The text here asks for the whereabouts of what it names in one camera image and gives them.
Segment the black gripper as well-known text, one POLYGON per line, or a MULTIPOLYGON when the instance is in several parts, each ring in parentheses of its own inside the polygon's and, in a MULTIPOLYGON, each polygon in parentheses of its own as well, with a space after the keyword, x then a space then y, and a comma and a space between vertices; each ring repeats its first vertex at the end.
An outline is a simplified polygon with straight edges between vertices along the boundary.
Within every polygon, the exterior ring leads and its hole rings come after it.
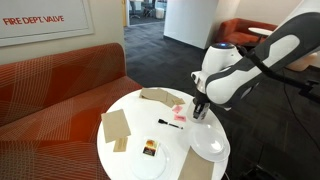
POLYGON ((209 102, 199 102, 198 100, 194 99, 193 103, 195 105, 193 110, 193 118, 196 121, 202 121, 209 110, 210 103, 209 102))

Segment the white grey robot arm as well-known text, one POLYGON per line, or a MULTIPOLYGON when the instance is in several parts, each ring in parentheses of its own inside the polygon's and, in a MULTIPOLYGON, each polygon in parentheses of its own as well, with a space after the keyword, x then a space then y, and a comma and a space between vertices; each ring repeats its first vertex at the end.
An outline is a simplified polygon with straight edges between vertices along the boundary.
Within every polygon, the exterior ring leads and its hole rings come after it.
POLYGON ((191 119, 202 121, 214 103, 228 109, 269 77, 298 87, 300 94, 313 101, 314 82, 301 83, 276 72, 320 48, 320 13, 297 15, 274 31, 267 39, 242 55, 231 43, 216 43, 205 54, 202 69, 191 74, 196 93, 191 103, 191 119))

